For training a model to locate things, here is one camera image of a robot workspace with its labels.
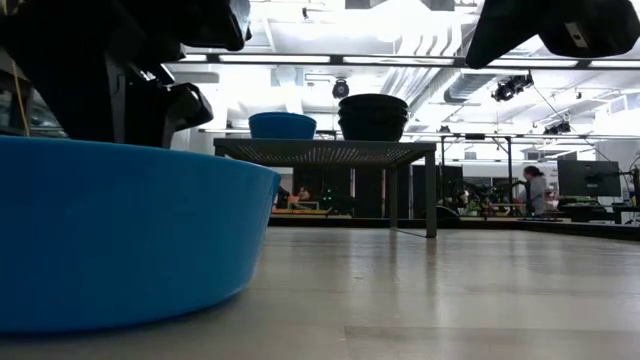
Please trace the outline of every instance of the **computer monitor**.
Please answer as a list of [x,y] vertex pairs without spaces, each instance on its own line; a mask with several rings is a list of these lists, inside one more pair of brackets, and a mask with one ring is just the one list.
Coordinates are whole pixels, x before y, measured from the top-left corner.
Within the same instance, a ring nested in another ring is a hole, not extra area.
[[619,197],[619,171],[615,161],[558,160],[560,195]]

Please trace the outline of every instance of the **table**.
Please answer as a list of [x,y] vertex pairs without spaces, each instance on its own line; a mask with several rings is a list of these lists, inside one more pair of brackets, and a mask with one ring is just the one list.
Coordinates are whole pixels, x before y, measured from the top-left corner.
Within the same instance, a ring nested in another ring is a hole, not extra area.
[[398,227],[398,167],[424,158],[426,235],[437,235],[436,144],[378,141],[213,139],[216,156],[269,167],[385,169],[389,174],[391,228]]

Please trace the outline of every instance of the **blue plastic basin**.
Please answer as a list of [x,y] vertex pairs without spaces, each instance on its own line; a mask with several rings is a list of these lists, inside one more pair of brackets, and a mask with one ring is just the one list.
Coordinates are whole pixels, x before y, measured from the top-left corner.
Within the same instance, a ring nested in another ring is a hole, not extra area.
[[254,139],[312,140],[316,121],[299,114],[260,113],[249,117],[249,129]]
[[0,332],[144,323],[253,276],[280,176],[162,149],[0,137]]

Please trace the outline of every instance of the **black machine part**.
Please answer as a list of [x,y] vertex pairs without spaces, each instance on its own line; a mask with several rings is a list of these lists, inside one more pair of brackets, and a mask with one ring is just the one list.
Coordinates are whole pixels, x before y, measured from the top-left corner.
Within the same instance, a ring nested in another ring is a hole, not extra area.
[[0,17],[0,46],[70,138],[169,147],[213,114],[161,64],[184,57],[182,44],[241,49],[248,16],[249,0],[31,0]]
[[629,52],[640,22],[629,0],[486,0],[466,63],[482,68],[535,35],[556,55],[599,58]]

